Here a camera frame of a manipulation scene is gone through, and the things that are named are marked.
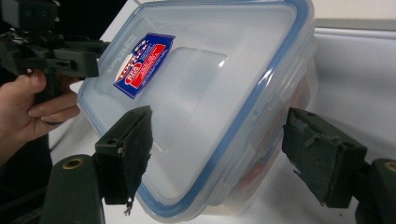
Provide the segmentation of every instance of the red white blue label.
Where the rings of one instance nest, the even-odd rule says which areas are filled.
[[[128,96],[135,98],[154,77],[163,60],[172,48],[172,35],[147,34],[127,56],[114,86]]]

